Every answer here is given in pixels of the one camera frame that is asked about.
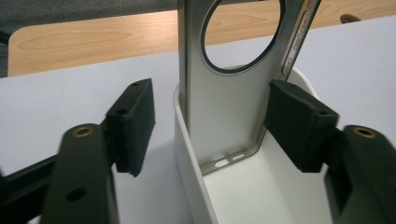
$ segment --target white tabletop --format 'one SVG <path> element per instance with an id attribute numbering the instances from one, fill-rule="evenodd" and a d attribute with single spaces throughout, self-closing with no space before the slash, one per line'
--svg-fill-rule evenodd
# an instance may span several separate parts
<path id="1" fill-rule="evenodd" d="M 311 30 L 295 64 L 339 127 L 366 125 L 396 143 L 396 17 Z M 218 65 L 248 63 L 270 37 L 213 46 Z M 54 155 L 62 134 L 100 123 L 132 82 L 152 77 L 156 126 L 142 173 L 117 174 L 121 223 L 192 223 L 173 151 L 177 52 L 0 79 L 0 167 L 9 175 Z"/>

